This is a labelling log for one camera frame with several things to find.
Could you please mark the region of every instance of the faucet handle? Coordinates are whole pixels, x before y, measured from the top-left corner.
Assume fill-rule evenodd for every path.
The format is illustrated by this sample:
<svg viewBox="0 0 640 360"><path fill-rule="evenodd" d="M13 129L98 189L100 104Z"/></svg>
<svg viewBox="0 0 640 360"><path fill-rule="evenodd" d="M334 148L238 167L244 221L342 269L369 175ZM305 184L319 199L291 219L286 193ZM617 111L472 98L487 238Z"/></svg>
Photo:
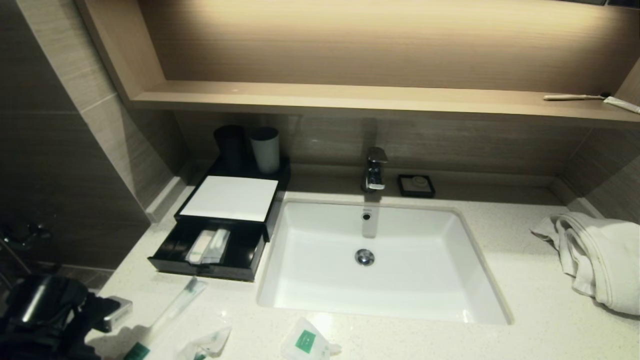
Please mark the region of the faucet handle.
<svg viewBox="0 0 640 360"><path fill-rule="evenodd" d="M367 150L367 160L372 163L386 163L389 161L385 151L381 147L376 146L372 146Z"/></svg>

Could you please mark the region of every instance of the white sink basin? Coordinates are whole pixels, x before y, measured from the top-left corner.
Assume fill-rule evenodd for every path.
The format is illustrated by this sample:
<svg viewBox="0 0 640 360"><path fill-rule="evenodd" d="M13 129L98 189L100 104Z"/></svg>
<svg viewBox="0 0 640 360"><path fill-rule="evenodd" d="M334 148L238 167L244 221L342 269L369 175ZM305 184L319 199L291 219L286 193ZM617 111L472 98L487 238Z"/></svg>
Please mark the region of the white sink basin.
<svg viewBox="0 0 640 360"><path fill-rule="evenodd" d="M272 241L261 306L508 323L455 212L288 202ZM373 264L356 261L360 249Z"/></svg>

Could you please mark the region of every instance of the black cup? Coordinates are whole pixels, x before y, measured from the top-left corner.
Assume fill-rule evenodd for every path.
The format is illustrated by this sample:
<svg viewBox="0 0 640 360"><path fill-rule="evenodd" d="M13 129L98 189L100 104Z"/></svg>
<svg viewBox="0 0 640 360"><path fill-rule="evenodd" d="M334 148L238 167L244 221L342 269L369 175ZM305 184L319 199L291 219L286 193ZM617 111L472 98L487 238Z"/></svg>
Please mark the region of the black cup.
<svg viewBox="0 0 640 360"><path fill-rule="evenodd" d="M226 125L213 132L220 156L231 172L238 172L247 163L249 155L244 140L244 129L238 125Z"/></svg>

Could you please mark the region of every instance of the gray cup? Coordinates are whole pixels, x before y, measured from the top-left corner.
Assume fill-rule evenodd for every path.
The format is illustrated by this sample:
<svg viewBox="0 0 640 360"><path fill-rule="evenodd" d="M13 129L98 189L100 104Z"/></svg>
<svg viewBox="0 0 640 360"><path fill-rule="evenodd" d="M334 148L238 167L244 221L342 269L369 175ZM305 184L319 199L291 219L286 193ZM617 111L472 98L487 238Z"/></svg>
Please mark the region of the gray cup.
<svg viewBox="0 0 640 360"><path fill-rule="evenodd" d="M263 174L274 174L280 169L280 137L272 127L260 127L251 132L251 147Z"/></svg>

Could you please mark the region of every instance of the cup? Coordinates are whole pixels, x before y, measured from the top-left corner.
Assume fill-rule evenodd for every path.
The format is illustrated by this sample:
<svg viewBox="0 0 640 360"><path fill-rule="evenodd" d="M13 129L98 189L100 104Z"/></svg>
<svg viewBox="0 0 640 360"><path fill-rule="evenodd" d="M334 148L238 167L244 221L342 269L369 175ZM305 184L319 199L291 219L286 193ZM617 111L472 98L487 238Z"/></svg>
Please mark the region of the cup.
<svg viewBox="0 0 640 360"><path fill-rule="evenodd" d="M240 171L249 158L244 141L244 129L238 125L225 125L217 128L213 137L229 171Z"/></svg>
<svg viewBox="0 0 640 360"><path fill-rule="evenodd" d="M251 132L251 147L263 174L274 174L280 169L280 137L272 127L260 127Z"/></svg>

